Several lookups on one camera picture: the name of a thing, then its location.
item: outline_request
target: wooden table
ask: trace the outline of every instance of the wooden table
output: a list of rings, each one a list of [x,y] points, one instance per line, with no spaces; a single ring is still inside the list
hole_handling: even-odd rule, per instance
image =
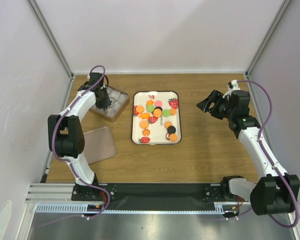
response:
[[[258,181],[253,162],[228,128],[228,121],[196,107],[214,89],[225,93],[227,83],[243,80],[242,74],[114,74],[108,78],[110,86],[129,94],[130,104],[116,122],[88,112],[81,123],[84,133],[109,126],[114,137],[116,156],[90,165],[100,182],[213,183],[231,175]],[[69,102],[86,80],[87,76],[76,76]],[[248,90],[245,84],[240,87]],[[179,144],[142,146],[132,142],[133,96],[149,90],[178,93],[182,127]],[[250,114],[256,116],[252,103],[250,109]],[[67,164],[53,159],[47,182],[73,181]]]

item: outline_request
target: strawberry print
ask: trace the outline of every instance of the strawberry print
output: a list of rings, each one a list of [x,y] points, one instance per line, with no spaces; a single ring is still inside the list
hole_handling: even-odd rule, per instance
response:
[[[137,107],[138,106],[133,106],[133,116],[136,117],[139,115],[139,113],[137,112]]]
[[[138,140],[140,144],[147,144],[150,142],[150,138],[147,136],[142,137],[141,139]]]
[[[151,116],[148,119],[149,124],[154,124],[156,121],[158,121],[158,118],[156,116]]]
[[[178,109],[178,107],[179,107],[179,101],[175,97],[169,99],[168,103],[169,103],[170,107],[173,108],[173,109]]]
[[[165,140],[170,141],[169,133],[168,133],[168,132],[167,132],[166,135],[165,135]]]

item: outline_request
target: black mounting bracket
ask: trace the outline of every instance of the black mounting bracket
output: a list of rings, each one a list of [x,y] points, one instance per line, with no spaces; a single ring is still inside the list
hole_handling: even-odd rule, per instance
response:
[[[100,188],[106,189],[110,194],[110,201],[116,198],[117,187],[114,184],[104,184],[99,185],[97,176],[94,175],[94,180],[92,182],[93,186],[98,186]],[[103,197],[100,195],[101,190],[86,186],[75,184],[72,189],[72,201],[102,201]]]

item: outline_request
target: cable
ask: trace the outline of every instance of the cable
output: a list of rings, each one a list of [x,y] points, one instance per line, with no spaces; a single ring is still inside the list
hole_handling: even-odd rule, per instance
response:
[[[206,195],[207,197],[213,197],[213,196],[217,195],[218,193],[220,193],[220,189],[214,194],[207,194],[207,192],[203,192],[203,194]]]
[[[109,79],[108,79],[107,75],[104,75],[104,77],[105,77],[105,80],[106,80],[106,89],[108,89],[108,87],[109,87]]]
[[[299,218],[300,218],[298,204],[297,204],[297,199],[296,199],[295,194],[292,191],[290,185],[288,184],[288,182],[284,178],[284,176],[281,174],[281,172],[279,171],[279,169],[277,167],[275,167],[275,162],[270,157],[269,153],[267,152],[267,150],[266,150],[266,148],[265,148],[265,146],[264,146],[264,144],[262,143],[262,140],[261,140],[261,134],[262,134],[263,130],[265,129],[266,124],[269,122],[269,119],[270,119],[270,117],[272,115],[273,104],[272,104],[270,95],[269,95],[269,93],[267,92],[267,90],[262,85],[260,85],[259,83],[255,82],[255,81],[240,80],[240,81],[237,81],[237,83],[252,83],[252,84],[255,84],[259,88],[261,88],[263,90],[263,92],[265,93],[266,97],[268,98],[269,105],[270,105],[270,110],[269,110],[268,117],[266,118],[266,120],[264,121],[264,123],[262,124],[262,126],[259,129],[259,132],[258,132],[258,143],[259,143],[259,145],[260,145],[263,153],[265,154],[266,158],[269,160],[269,162],[271,163],[272,167],[274,167],[273,169],[276,171],[276,173],[279,175],[280,179],[282,180],[282,182],[286,186],[286,188],[287,188],[287,190],[288,190],[288,192],[289,192],[289,194],[290,194],[290,196],[292,198],[292,202],[293,202],[294,210],[295,210],[295,219],[294,219],[294,222],[291,225],[285,225],[285,224],[282,224],[281,222],[279,222],[277,219],[275,219],[275,217],[273,215],[269,215],[269,216],[270,216],[270,218],[273,221],[275,221],[278,225],[280,225],[283,228],[287,228],[287,229],[294,228],[298,224]]]
[[[70,110],[76,105],[76,103],[79,101],[79,99],[82,98],[82,97],[83,97],[86,93],[88,93],[91,89],[93,89],[93,88],[94,88],[98,83],[100,83],[101,80],[104,78],[105,73],[106,73],[106,69],[105,69],[105,67],[102,66],[102,65],[94,66],[94,67],[90,70],[90,72],[89,72],[87,78],[90,79],[90,74],[91,74],[92,71],[93,71],[94,69],[96,69],[96,68],[102,68],[102,69],[103,69],[103,73],[102,73],[101,77],[100,77],[100,78],[98,79],[98,81],[96,81],[91,87],[89,87],[89,88],[88,88],[87,90],[85,90],[80,96],[78,96],[78,97],[73,101],[73,103],[67,108],[67,110],[65,111],[65,113],[58,119],[58,121],[56,122],[56,125],[55,125],[55,127],[54,127],[54,130],[53,130],[53,134],[52,134],[52,144],[51,144],[52,153],[53,153],[53,156],[55,157],[55,159],[57,159],[58,161],[66,162],[66,163],[69,165],[69,167],[71,168],[72,173],[73,173],[73,175],[75,176],[76,179],[78,179],[80,182],[82,182],[83,184],[85,184],[85,185],[88,186],[88,187],[91,187],[91,188],[94,188],[94,189],[98,189],[98,190],[103,191],[103,192],[107,195],[107,202],[106,202],[105,206],[102,208],[102,210],[101,210],[99,213],[97,213],[96,215],[92,216],[92,217],[87,217],[87,219],[94,219],[94,218],[96,218],[97,216],[99,216],[104,210],[107,209],[107,207],[108,207],[108,205],[109,205],[109,203],[110,203],[110,194],[109,194],[109,192],[108,192],[106,189],[104,189],[104,188],[102,188],[102,187],[99,187],[99,186],[94,186],[94,185],[89,184],[88,182],[85,182],[84,180],[82,180],[82,179],[80,178],[80,176],[76,173],[76,171],[75,171],[75,169],[74,169],[74,167],[73,167],[73,164],[71,163],[71,161],[70,161],[69,159],[59,158],[59,156],[58,156],[57,153],[56,153],[56,145],[55,145],[55,142],[56,142],[57,131],[58,131],[58,129],[59,129],[59,126],[60,126],[60,124],[61,124],[61,121],[62,121],[62,120],[65,118],[65,116],[70,112]]]

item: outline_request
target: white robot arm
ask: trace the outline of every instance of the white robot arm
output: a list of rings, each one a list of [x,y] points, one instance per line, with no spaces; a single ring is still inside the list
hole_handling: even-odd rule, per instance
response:
[[[75,183],[80,186],[98,185],[97,176],[90,169],[83,153],[85,138],[80,122],[93,105],[100,109],[111,105],[103,76],[101,73],[90,73],[89,81],[79,88],[69,106],[48,118],[49,148],[57,155],[56,158],[62,158],[69,165],[75,176]]]
[[[221,193],[243,197],[251,202],[257,215],[291,213],[295,210],[300,181],[289,175],[276,159],[260,132],[257,119],[249,115],[250,95],[239,88],[237,80],[228,83],[228,92],[214,90],[197,107],[222,120],[246,148],[256,168],[259,181],[248,182],[241,176],[227,176],[221,182]]]

